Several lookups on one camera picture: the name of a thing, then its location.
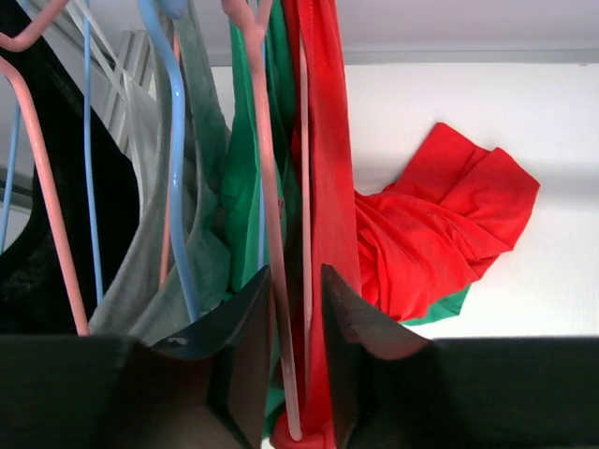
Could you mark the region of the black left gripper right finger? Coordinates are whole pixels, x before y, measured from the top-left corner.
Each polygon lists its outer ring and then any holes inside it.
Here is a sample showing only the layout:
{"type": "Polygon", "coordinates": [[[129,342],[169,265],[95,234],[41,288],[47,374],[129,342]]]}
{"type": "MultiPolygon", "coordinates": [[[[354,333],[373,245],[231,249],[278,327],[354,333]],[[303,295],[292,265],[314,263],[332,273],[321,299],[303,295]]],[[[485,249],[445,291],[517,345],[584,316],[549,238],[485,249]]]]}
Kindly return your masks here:
{"type": "Polygon", "coordinates": [[[431,448],[424,409],[410,397],[409,358],[431,342],[362,298],[331,265],[321,269],[322,321],[339,448],[431,448]]]}

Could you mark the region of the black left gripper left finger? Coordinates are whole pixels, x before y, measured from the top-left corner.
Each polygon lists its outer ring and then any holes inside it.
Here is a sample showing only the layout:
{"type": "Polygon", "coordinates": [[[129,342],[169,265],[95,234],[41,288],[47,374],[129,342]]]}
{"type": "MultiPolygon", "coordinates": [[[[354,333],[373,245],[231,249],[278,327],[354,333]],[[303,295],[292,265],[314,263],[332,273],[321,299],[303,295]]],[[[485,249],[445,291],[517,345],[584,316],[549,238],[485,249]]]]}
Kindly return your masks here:
{"type": "Polygon", "coordinates": [[[116,394],[119,448],[257,448],[270,377],[270,270],[153,347],[131,345],[116,394]]]}

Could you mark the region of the pink plastic hanger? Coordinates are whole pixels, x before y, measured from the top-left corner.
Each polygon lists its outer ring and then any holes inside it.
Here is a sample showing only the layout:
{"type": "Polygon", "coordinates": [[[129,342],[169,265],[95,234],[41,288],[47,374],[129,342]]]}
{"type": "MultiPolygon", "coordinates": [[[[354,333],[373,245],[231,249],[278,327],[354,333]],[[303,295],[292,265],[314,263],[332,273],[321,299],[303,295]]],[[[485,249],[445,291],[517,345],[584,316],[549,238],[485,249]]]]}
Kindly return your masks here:
{"type": "Polygon", "coordinates": [[[270,104],[266,69],[261,56],[261,46],[267,34],[272,2],[262,1],[258,6],[257,12],[253,12],[251,6],[245,1],[223,1],[221,6],[226,15],[243,34],[245,50],[250,65],[265,202],[265,221],[270,252],[270,270],[272,273],[277,330],[281,347],[287,427],[290,437],[295,441],[299,441],[302,439],[300,400],[290,323],[284,245],[279,216],[276,164],[270,124],[270,104]]]}

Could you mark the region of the red tank top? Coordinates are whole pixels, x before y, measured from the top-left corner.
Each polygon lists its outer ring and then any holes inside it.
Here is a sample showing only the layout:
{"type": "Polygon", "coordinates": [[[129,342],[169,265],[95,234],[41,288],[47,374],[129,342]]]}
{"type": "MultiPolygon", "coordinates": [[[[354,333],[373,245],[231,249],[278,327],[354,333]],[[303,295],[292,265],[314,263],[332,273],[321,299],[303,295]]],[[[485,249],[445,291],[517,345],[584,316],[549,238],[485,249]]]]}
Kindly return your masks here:
{"type": "Polygon", "coordinates": [[[539,182],[504,150],[491,151],[444,123],[426,136],[400,177],[381,192],[354,188],[337,8],[332,1],[286,1],[299,79],[308,82],[308,119],[296,127],[310,169],[312,313],[296,329],[310,338],[300,400],[302,438],[279,418],[276,448],[335,446],[322,320],[321,268],[331,265],[375,308],[397,322],[455,315],[469,286],[513,250],[533,211],[539,182]]]}

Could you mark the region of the green tank top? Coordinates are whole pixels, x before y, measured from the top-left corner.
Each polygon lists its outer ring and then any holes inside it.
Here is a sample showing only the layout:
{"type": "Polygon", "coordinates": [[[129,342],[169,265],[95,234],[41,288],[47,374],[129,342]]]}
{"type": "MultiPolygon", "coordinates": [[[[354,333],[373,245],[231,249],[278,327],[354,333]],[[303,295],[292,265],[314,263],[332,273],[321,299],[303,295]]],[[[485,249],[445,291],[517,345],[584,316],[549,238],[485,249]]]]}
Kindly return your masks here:
{"type": "Polygon", "coordinates": [[[248,2],[222,4],[229,18],[235,112],[221,199],[235,292],[269,263],[259,151],[264,136],[272,140],[276,161],[283,243],[297,235],[300,222],[300,188],[291,161],[295,79],[282,7],[277,1],[267,5],[269,19],[260,23],[248,2]]]}

